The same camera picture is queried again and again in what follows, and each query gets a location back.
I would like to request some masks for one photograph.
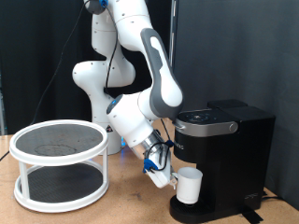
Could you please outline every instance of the black coffee maker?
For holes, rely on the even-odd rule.
[[[203,223],[261,207],[275,116],[237,101],[214,101],[207,110],[180,113],[174,154],[203,173],[196,204],[170,201],[183,223]]]

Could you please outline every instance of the black background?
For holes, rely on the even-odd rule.
[[[55,71],[82,4],[80,0],[1,1],[0,66],[8,134],[28,126],[33,120],[38,101]],[[152,26],[168,51],[171,0],[150,0],[148,8]],[[76,63],[105,59],[93,50],[91,33],[92,14],[84,9],[36,122],[91,120],[90,100],[72,78]],[[110,90],[115,97],[143,91],[151,84],[144,56],[128,50],[123,54],[134,65],[136,78],[131,86]]]

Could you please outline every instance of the white cup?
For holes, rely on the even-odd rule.
[[[177,198],[186,204],[197,203],[203,173],[192,167],[183,167],[178,170]]]

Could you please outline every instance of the wooden tabletop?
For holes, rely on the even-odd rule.
[[[174,127],[166,120],[170,136],[174,136]],[[159,129],[164,139],[166,134],[160,121],[153,126]],[[0,156],[9,148],[11,135],[0,137]],[[98,156],[94,161],[102,163]],[[177,171],[183,166],[194,164],[172,157],[173,167]],[[143,161],[139,160],[130,148],[108,157],[109,188],[97,202],[77,211],[61,214],[44,214],[21,207],[14,198],[13,190],[19,173],[18,162],[7,155],[0,162],[0,223],[22,224],[99,224],[99,223],[178,223],[169,215],[169,201],[176,191],[171,186],[158,189],[150,178],[142,173]],[[262,224],[288,223],[298,224],[299,213],[283,201],[267,200],[256,211],[262,218]],[[222,218],[211,224],[248,224],[242,215]]]

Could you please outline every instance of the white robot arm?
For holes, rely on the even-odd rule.
[[[150,125],[151,120],[175,120],[182,108],[183,94],[169,64],[164,44],[152,29],[145,0],[109,0],[97,11],[112,13],[119,33],[120,44],[129,50],[140,51],[148,63],[151,86],[130,95],[117,97],[107,108],[107,117],[123,136],[139,159],[146,159],[146,169],[158,188],[171,180],[171,155],[162,137]]]

